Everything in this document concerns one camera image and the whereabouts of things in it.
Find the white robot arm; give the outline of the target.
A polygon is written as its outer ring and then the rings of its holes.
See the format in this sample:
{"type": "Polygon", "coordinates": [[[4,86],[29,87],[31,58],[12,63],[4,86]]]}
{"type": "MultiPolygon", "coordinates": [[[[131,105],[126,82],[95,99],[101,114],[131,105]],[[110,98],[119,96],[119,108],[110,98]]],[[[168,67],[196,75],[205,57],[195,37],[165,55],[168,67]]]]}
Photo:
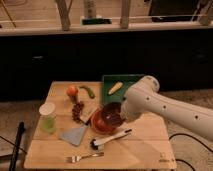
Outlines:
{"type": "Polygon", "coordinates": [[[144,76],[124,93],[121,117],[126,122],[152,112],[213,142],[213,109],[165,97],[158,93],[160,84],[153,76],[144,76]]]}

